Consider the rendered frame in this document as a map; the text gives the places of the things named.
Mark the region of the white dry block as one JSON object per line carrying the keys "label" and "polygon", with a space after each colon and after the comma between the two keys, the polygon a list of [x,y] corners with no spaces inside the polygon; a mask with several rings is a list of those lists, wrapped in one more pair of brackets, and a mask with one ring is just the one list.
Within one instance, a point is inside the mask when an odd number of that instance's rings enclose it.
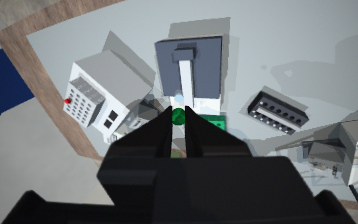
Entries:
{"label": "white dry block", "polygon": [[104,142],[106,142],[110,145],[111,142],[123,137],[124,135],[130,133],[133,130],[135,130],[135,129],[129,128],[129,125],[124,123],[111,137],[108,138],[107,136],[105,136],[103,134]]}

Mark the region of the grey bench mat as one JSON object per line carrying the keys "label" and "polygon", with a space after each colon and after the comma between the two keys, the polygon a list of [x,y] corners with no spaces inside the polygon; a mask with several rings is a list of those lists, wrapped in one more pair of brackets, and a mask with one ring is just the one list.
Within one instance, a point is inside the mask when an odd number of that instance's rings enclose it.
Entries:
{"label": "grey bench mat", "polygon": [[[26,35],[63,100],[73,62],[112,51],[164,96],[154,42],[222,34],[220,115],[228,133],[254,156],[286,156],[313,196],[330,190],[355,201],[339,180],[308,171],[303,142],[337,139],[340,123],[358,120],[358,0],[125,0]],[[265,92],[309,118],[292,135],[248,115]]]}

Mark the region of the green tube rack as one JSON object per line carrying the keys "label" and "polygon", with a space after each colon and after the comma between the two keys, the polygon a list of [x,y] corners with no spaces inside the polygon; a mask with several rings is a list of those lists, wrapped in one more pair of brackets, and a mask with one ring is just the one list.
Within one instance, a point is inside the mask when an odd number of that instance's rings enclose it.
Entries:
{"label": "green tube rack", "polygon": [[199,115],[207,121],[225,130],[225,115]]}

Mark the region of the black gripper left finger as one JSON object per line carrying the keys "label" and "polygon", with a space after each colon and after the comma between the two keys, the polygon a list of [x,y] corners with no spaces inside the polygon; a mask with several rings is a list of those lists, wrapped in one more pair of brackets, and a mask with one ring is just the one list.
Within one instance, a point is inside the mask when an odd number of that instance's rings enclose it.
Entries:
{"label": "black gripper left finger", "polygon": [[168,106],[156,118],[112,142],[105,157],[110,155],[145,155],[155,158],[171,158],[172,111],[173,107]]}

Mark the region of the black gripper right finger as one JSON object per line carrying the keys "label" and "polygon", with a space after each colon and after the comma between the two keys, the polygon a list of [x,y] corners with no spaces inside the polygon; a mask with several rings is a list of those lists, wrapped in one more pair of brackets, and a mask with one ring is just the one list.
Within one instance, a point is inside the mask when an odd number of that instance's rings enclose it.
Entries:
{"label": "black gripper right finger", "polygon": [[187,105],[185,105],[185,144],[187,158],[253,157],[246,142],[200,117]]}

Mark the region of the dark grey block with round holes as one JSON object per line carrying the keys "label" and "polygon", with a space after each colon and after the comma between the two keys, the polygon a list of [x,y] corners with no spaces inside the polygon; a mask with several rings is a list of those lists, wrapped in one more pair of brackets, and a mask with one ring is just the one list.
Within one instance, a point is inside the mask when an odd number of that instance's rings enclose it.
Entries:
{"label": "dark grey block with round holes", "polygon": [[305,112],[263,91],[257,95],[247,109],[248,115],[289,135],[301,130],[300,127],[309,121]]}

